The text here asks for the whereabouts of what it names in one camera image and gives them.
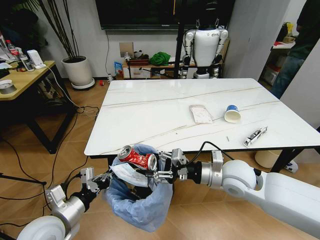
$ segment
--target television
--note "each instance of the television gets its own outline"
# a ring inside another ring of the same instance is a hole
[[[210,22],[227,26],[235,0],[95,0],[102,30],[177,30],[184,17],[185,29],[194,29],[211,3]]]

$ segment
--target white wall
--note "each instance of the white wall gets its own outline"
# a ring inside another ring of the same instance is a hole
[[[228,30],[224,77],[258,80],[290,0],[236,0]]]
[[[283,22],[291,22],[294,24],[292,35],[296,36],[299,33],[296,30],[297,27],[297,20],[299,18],[299,15],[301,13],[302,8],[304,7],[307,0],[291,0],[290,4],[288,6],[288,11],[284,17]]]
[[[57,1],[57,4],[62,7],[60,1]],[[68,4],[80,54],[88,57],[94,77],[105,77],[105,61],[108,50],[107,36],[100,28],[95,1],[69,0]],[[49,42],[49,45],[41,51],[41,56],[43,60],[55,60],[61,75],[67,77],[60,63],[63,58],[67,57],[67,54],[52,28],[48,26],[48,21],[42,10],[38,12],[38,16],[42,30],[45,32],[45,38]],[[114,61],[120,63],[123,61],[123,58],[120,57],[119,42],[133,42],[135,51],[143,50],[150,57],[160,51],[171,56],[176,54],[177,31],[113,31],[108,32],[108,36],[110,51],[107,69],[112,74],[115,72]]]
[[[320,41],[314,46],[281,97],[283,103],[315,129],[320,126],[319,56]],[[295,160],[304,163],[320,163],[320,155],[313,149],[306,149]]]

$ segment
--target crushed soda can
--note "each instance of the crushed soda can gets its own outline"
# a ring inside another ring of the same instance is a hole
[[[131,146],[124,146],[118,153],[120,162],[127,162],[136,165],[138,168],[156,171],[157,158],[153,153],[148,153],[145,156],[137,153]]]

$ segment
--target marble table top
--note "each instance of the marble table top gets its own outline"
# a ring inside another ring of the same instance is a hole
[[[190,105],[204,105],[213,123],[196,124]],[[225,121],[228,105],[238,107],[239,123]],[[246,148],[246,137],[265,126],[267,133]],[[312,148],[320,146],[320,133],[252,78],[115,80],[84,153],[113,155],[136,143],[194,152],[204,141],[226,151]]]

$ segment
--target white plant pot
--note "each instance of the white plant pot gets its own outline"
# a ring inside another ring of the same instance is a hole
[[[68,63],[69,58],[63,59],[61,62],[64,69],[71,81],[72,87],[75,89],[86,89],[95,84],[95,80],[92,77],[92,71],[90,64],[86,56],[79,56],[83,59],[80,62]]]

